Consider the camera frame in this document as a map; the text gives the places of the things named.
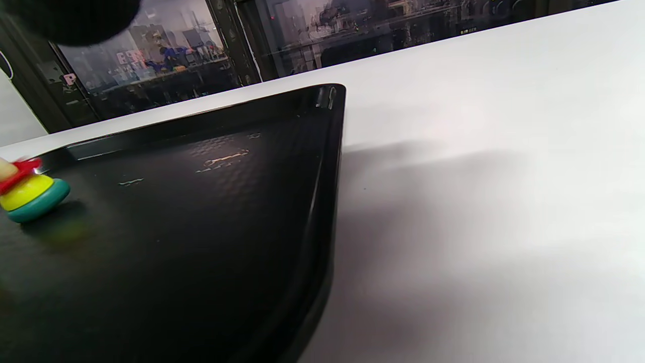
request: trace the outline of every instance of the red ring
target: red ring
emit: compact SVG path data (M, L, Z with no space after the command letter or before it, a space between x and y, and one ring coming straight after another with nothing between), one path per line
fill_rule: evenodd
M18 168L18 172L11 176L9 179L0 183L0 195L5 195L11 190L14 185L18 184L19 181L25 179L27 176L34 175L34 169L40 168L42 162L40 159L31 159L31 160L18 160L13 162L15 167Z

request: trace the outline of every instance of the yellow ring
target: yellow ring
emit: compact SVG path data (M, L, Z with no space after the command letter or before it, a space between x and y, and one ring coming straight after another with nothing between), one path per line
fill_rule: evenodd
M38 198L53 184L54 179L47 175L29 176L14 185L8 193L0 196L0 205L6 211L13 211Z

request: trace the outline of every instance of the table surface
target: table surface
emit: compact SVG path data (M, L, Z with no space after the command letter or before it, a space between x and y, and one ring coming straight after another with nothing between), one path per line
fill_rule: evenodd
M335 280L303 363L645 361L645 1L140 112L12 159L347 86Z

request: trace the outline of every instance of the black tray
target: black tray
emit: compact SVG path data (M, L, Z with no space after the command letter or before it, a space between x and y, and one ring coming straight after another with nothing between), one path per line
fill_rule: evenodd
M0 362L293 362L331 285L345 89L42 155L68 199L0 216Z

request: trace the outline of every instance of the white wall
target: white wall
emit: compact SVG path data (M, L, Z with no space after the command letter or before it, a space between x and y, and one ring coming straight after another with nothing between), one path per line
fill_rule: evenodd
M0 147L46 134L20 93L0 72Z

